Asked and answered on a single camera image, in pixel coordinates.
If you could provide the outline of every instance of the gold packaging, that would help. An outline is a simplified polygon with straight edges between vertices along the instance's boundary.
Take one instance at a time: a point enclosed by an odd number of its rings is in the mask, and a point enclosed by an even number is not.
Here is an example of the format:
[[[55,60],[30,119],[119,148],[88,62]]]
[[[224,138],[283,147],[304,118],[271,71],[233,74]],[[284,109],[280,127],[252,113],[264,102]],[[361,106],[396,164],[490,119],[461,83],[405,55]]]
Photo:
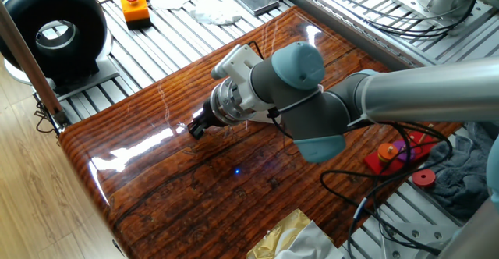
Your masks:
[[[310,219],[299,209],[282,219],[246,255],[247,259],[273,259],[276,250],[287,250],[298,234],[310,224]]]

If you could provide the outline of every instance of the orange block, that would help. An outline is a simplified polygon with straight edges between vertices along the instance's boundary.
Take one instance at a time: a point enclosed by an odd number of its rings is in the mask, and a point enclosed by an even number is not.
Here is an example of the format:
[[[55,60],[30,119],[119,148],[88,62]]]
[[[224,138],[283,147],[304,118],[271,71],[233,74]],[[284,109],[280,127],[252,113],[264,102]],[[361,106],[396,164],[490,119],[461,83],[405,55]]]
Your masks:
[[[120,0],[125,21],[148,20],[149,9],[146,0]]]

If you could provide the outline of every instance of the wood grain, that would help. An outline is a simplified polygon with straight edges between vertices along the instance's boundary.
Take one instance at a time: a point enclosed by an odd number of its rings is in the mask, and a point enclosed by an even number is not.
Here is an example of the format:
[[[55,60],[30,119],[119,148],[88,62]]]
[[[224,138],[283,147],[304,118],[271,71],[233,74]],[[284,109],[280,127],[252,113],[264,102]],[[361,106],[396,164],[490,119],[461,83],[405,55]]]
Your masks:
[[[101,216],[90,216],[73,232],[85,259],[125,259],[112,245],[114,237]]]
[[[0,87],[3,88],[8,103],[15,104],[23,99],[31,97],[33,91],[31,87],[19,83],[14,80],[5,70],[4,58],[0,55],[0,67],[2,67],[2,72],[0,73]]]
[[[310,27],[320,33],[310,36]],[[62,134],[64,151],[130,258],[242,258],[296,208],[337,244],[345,241],[355,208],[324,190],[319,175],[367,172],[363,157],[396,138],[390,127],[347,133],[347,150],[318,165],[306,163],[268,124],[212,128],[199,141],[184,128],[220,82],[211,69],[235,44],[256,41],[268,57],[293,41],[312,40],[324,58],[326,88],[362,69],[387,71],[295,7]],[[435,124],[447,135],[457,127]],[[372,186],[345,176],[326,181],[357,200]]]
[[[42,250],[38,256],[40,259],[85,259],[72,234]]]
[[[8,78],[0,66],[0,79]],[[0,82],[0,258],[38,259],[44,250],[41,256],[70,259],[55,248],[65,246],[67,235],[81,240],[80,254],[90,254],[85,259],[99,258],[95,254],[121,257],[55,135],[35,130],[39,118],[33,116],[36,101],[30,88],[25,98],[17,94],[24,87],[16,81]],[[41,128],[49,130],[50,125],[42,123]],[[91,237],[81,236],[82,231]]]

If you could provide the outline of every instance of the wooden tabletop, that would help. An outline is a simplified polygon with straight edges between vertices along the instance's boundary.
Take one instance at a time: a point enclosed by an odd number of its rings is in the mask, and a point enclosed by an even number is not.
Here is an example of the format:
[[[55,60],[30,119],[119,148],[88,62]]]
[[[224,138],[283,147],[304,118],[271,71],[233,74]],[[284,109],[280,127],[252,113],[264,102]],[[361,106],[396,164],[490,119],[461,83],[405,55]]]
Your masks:
[[[386,72],[333,30],[296,7],[116,105],[70,126],[60,137],[112,232],[130,258],[245,258],[269,229],[300,208],[337,246],[355,208],[319,183],[327,169],[368,172],[363,158],[394,140],[388,126],[345,135],[347,148],[308,164],[292,140],[261,122],[210,128],[199,141],[185,125],[213,87],[210,71],[236,44],[256,41],[265,57],[294,41],[316,45],[329,88],[362,69]],[[453,133],[458,125],[436,124]],[[361,200],[371,181],[329,176]]]

